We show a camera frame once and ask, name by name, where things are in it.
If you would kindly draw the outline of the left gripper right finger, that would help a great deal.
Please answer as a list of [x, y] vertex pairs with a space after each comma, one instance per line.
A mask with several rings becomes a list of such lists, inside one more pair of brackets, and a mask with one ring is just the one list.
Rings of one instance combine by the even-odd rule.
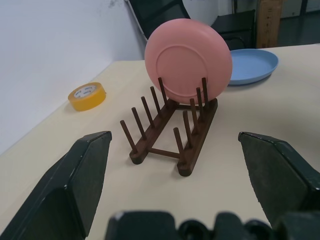
[[320, 173], [289, 143], [271, 136], [240, 132], [251, 186], [274, 226], [289, 212], [319, 211]]

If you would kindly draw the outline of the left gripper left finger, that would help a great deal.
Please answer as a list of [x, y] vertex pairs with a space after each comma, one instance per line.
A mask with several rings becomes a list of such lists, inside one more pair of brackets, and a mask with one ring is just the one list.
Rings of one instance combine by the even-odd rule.
[[112, 133], [78, 139], [50, 167], [0, 235], [2, 240], [84, 240], [101, 198]]

